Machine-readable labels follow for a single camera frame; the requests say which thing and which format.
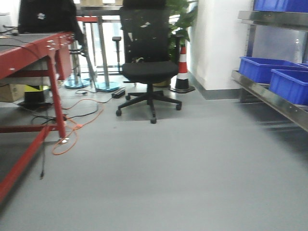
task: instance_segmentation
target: wall baseboard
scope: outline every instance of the wall baseboard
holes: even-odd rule
[[[231,100],[238,99],[240,96],[240,89],[206,90],[191,73],[189,73],[189,80],[206,100]]]

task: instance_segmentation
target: yellow object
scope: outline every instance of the yellow object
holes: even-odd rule
[[[47,90],[48,86],[32,86],[32,85],[25,85],[25,92],[36,92],[36,91],[43,91]]]

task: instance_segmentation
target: chair seat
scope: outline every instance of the chair seat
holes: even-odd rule
[[[178,74],[178,66],[170,61],[125,63],[122,74],[132,82],[160,83]]]

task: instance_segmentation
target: orange and white traffic cone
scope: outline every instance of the orange and white traffic cone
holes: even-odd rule
[[[195,90],[194,87],[189,86],[188,83],[188,69],[186,63],[186,47],[182,45],[180,51],[180,60],[179,60],[179,73],[177,75],[177,80],[174,88],[170,88],[171,91],[177,93],[187,93]]]

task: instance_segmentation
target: vinyl floor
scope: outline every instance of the vinyl floor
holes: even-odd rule
[[[123,86],[144,89],[142,84]],[[63,107],[110,98],[110,93],[81,96],[59,90]],[[164,91],[182,100],[183,107],[176,111],[171,103],[155,102],[157,124],[150,123],[146,103],[124,108],[117,117],[124,97],[99,105],[82,101],[65,110],[73,117],[103,108],[96,120],[77,130],[78,140],[68,152],[53,155],[58,134],[48,136],[2,207],[0,230],[308,230],[304,130],[263,103],[205,100],[197,90]],[[74,121],[85,124],[97,114]],[[34,117],[14,104],[2,104],[0,115],[4,124],[30,123]],[[32,136],[0,134],[1,169]],[[76,139],[72,134],[56,151],[65,151]]]

